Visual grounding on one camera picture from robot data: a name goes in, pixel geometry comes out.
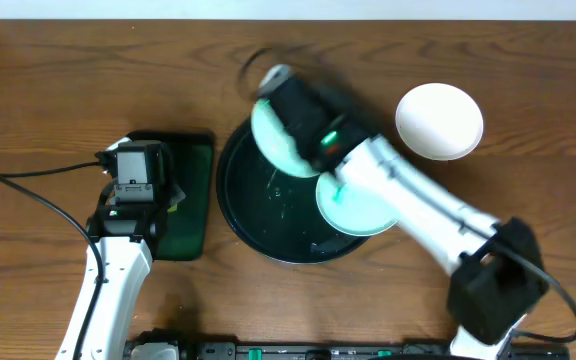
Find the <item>black cable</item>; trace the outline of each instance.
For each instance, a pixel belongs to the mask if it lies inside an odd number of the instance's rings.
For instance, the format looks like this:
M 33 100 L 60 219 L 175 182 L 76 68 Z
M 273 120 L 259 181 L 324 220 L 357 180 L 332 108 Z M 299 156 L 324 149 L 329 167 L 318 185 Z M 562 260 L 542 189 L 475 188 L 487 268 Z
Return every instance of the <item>black cable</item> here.
M 53 170 L 35 171 L 35 172 L 18 173 L 18 174 L 0 174 L 0 177 L 11 179 L 11 178 L 20 178 L 20 177 L 52 175 L 52 174 L 59 174 L 59 173 L 70 171 L 70 170 L 76 170 L 76 169 L 81 169 L 81 168 L 85 168 L 85 167 L 99 166 L 99 165 L 100 164 L 98 161 L 93 161 L 93 162 L 89 162 L 89 163 L 77 164 L 77 165 L 68 166 L 65 168 L 53 169 Z
M 526 260 L 526 258 L 524 258 L 523 256 L 510 250 L 508 247 L 498 242 L 494 242 L 492 246 L 493 249 L 499 250 L 499 252 L 508 256 L 511 260 L 521 265 L 524 269 L 530 271 L 531 273 L 535 274 L 536 276 L 540 277 L 542 280 L 547 282 L 548 285 L 550 285 L 555 290 L 555 292 L 559 294 L 559 296 L 561 296 L 562 299 L 564 299 L 570 310 L 572 310 L 573 314 L 575 315 L 575 322 L 576 322 L 576 302 L 572 298 L 572 296 L 570 296 L 570 294 L 568 294 L 568 292 L 561 286 L 561 284 L 559 284 L 557 280 L 555 280 L 552 276 L 550 276 L 547 272 L 540 269 L 535 264 Z M 567 344 L 576 340 L 576 329 L 572 335 L 562 337 L 535 334 L 532 332 L 522 330 L 513 330 L 511 335 L 513 337 L 527 337 L 530 339 L 547 341 L 555 344 Z
M 248 82 L 246 81 L 246 74 L 248 73 L 248 68 L 261 56 L 266 55 L 272 52 L 272 48 L 261 48 L 255 51 L 248 60 L 241 66 L 239 69 L 239 74 L 237 76 L 237 92 L 239 96 L 246 100 L 256 100 L 257 99 L 257 92 L 250 91 L 248 87 Z
M 491 238 L 490 236 L 488 236 L 487 234 L 483 233 L 482 231 L 471 227 L 469 224 L 467 224 L 465 221 L 463 221 L 462 219 L 456 218 L 455 216 L 453 216 L 450 212 L 446 211 L 445 209 L 443 209 L 439 204 L 437 204 L 434 200 L 430 199 L 428 196 L 424 195 L 422 192 L 420 192 L 419 190 L 417 190 L 417 188 L 415 187 L 414 184 L 412 184 L 411 182 L 407 181 L 406 179 L 403 179 L 401 176 L 398 176 L 398 172 L 397 169 L 395 167 L 393 167 L 392 165 L 390 165 L 390 173 L 392 174 L 393 177 L 396 177 L 397 180 L 399 181 L 399 183 L 401 185 L 403 185 L 405 188 L 407 188 L 410 192 L 412 192 L 413 194 L 415 194 L 417 197 L 419 197 L 422 201 L 424 201 L 425 203 L 427 203 L 428 205 L 432 206 L 433 208 L 435 208 L 435 210 L 439 211 L 440 213 L 444 214 L 445 216 L 449 217 L 450 219 L 452 219 L 453 221 L 459 223 L 464 229 L 472 231 L 473 233 L 477 234 L 478 236 L 480 236 L 481 238 L 485 239 L 486 241 L 489 241 Z M 547 272 L 545 272 L 544 270 L 540 269 L 538 266 L 536 266 L 535 264 L 531 263 L 530 261 L 528 261 L 526 258 L 524 258 L 523 256 L 515 253 L 514 251 L 512 251 L 511 249 L 509 249 L 508 247 L 500 244 L 499 242 L 492 242 L 492 246 L 493 249 L 498 250 L 500 253 L 506 255 L 507 257 L 509 257 L 511 260 L 513 260 L 514 262 L 518 263 L 519 265 L 521 265 L 524 269 L 530 271 L 531 273 L 533 273 L 534 275 L 538 276 L 539 278 L 541 278 L 542 280 L 544 280 L 545 282 L 548 283 L 548 285 L 550 285 L 555 292 L 561 296 L 561 298 L 566 302 L 566 304 L 568 305 L 568 307 L 570 308 L 570 310 L 573 312 L 574 316 L 575 316 L 575 322 L 576 322 L 576 302 L 575 300 L 572 298 L 572 296 L 570 296 L 570 294 L 568 294 L 568 292 L 561 286 L 561 284 L 559 284 L 559 282 L 557 280 L 555 280 L 555 278 L 553 278 L 552 276 L 550 276 Z M 572 335 L 568 335 L 568 336 L 564 336 L 564 337 L 556 337 L 556 336 L 548 336 L 548 335 L 542 335 L 542 334 L 535 334 L 532 332 L 528 332 L 528 331 L 521 331 L 521 330 L 513 330 L 511 332 L 511 336 L 513 337 L 527 337 L 530 339 L 535 339 L 535 340 L 542 340 L 542 341 L 547 341 L 550 343 L 555 343 L 555 344 L 567 344 L 567 343 L 571 343 L 573 341 L 576 340 L 576 329 L 575 332 Z
M 46 171 L 37 171 L 37 172 L 29 172 L 29 173 L 19 173 L 19 174 L 0 174 L 0 182 L 10 186 L 11 188 L 21 192 L 29 196 L 30 198 L 40 202 L 41 204 L 47 206 L 49 209 L 55 211 L 57 214 L 61 215 L 64 219 L 66 219 L 72 226 L 79 231 L 81 235 L 83 235 L 84 239 L 90 246 L 92 253 L 95 257 L 95 262 L 97 263 L 97 278 L 95 279 L 95 289 L 93 290 L 92 297 L 90 298 L 90 305 L 88 305 L 88 310 L 86 311 L 86 316 L 84 317 L 84 321 L 81 325 L 81 330 L 79 331 L 79 336 L 77 337 L 77 342 L 75 343 L 75 349 L 73 353 L 73 360 L 78 360 L 81 356 L 81 347 L 83 346 L 84 339 L 86 338 L 86 331 L 88 330 L 88 325 L 90 324 L 90 319 L 92 318 L 92 314 L 95 309 L 95 305 L 97 304 L 97 299 L 99 298 L 99 293 L 101 292 L 101 285 L 104 283 L 104 267 L 101 259 L 101 254 L 99 253 L 99 249 L 95 243 L 90 239 L 86 229 L 81 226 L 72 216 L 70 216 L 67 212 L 59 208 L 57 205 L 53 204 L 52 202 L 48 201 L 47 199 L 39 196 L 38 194 L 24 188 L 23 186 L 17 185 L 14 182 L 8 180 L 7 178 L 21 178 L 21 177 L 31 177 L 31 176 L 41 176 L 41 175 L 50 175 L 50 174 L 57 174 L 61 172 L 66 172 L 70 170 L 80 169 L 88 166 L 98 166 L 100 165 L 98 162 L 90 162 L 84 163 L 79 165 L 73 165 L 65 168 L 54 169 L 54 170 L 46 170 Z

